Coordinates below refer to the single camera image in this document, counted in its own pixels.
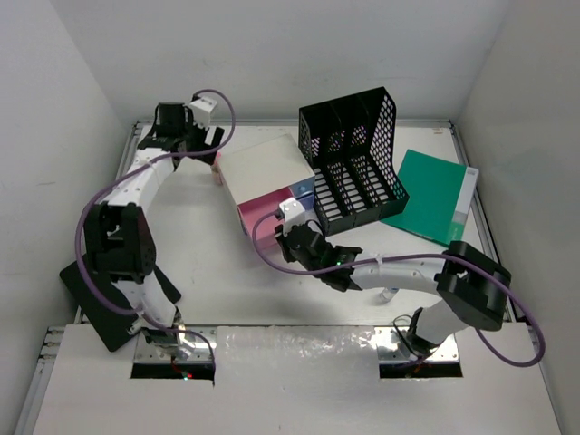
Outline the blue pulled-out drawer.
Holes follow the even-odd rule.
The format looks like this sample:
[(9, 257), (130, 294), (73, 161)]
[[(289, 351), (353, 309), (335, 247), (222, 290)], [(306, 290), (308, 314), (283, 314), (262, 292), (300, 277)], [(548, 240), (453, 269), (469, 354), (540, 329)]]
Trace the blue pulled-out drawer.
[(293, 197), (304, 207), (305, 210), (314, 208), (314, 178), (296, 182), (290, 187)]

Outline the white drawer organizer box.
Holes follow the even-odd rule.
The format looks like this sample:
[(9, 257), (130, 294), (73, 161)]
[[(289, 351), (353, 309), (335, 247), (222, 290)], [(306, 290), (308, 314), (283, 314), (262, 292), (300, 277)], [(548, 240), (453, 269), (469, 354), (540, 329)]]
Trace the white drawer organizer box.
[(293, 198), (290, 187), (315, 178), (295, 139), (284, 134), (260, 144), (221, 153), (223, 185), (237, 210), (241, 226), (250, 234), (256, 222)]

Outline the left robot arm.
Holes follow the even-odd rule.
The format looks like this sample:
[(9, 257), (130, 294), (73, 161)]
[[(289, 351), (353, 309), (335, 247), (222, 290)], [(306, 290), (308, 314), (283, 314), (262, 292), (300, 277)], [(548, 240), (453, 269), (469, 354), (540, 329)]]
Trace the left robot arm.
[(126, 312), (156, 328), (172, 327), (177, 307), (155, 275), (156, 246), (146, 214), (183, 159), (214, 163), (225, 133), (210, 126), (217, 106), (198, 95), (188, 103), (159, 103), (127, 174), (99, 194), (85, 213), (84, 277), (116, 284), (128, 300)]

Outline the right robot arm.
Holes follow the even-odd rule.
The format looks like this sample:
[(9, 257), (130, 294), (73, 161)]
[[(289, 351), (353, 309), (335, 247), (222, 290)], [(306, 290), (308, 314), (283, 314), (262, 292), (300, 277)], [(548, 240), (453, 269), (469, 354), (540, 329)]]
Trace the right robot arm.
[(438, 295), (441, 300), (418, 308), (404, 339), (416, 353), (426, 353), (448, 336), (473, 327), (496, 332), (503, 325), (511, 274), (472, 245), (454, 241), (443, 258), (413, 258), (388, 262), (371, 257), (355, 246), (334, 246), (314, 224), (275, 229), (275, 239), (288, 263), (297, 262), (308, 271), (334, 267), (317, 276), (332, 289), (382, 288), (389, 297), (399, 290)]

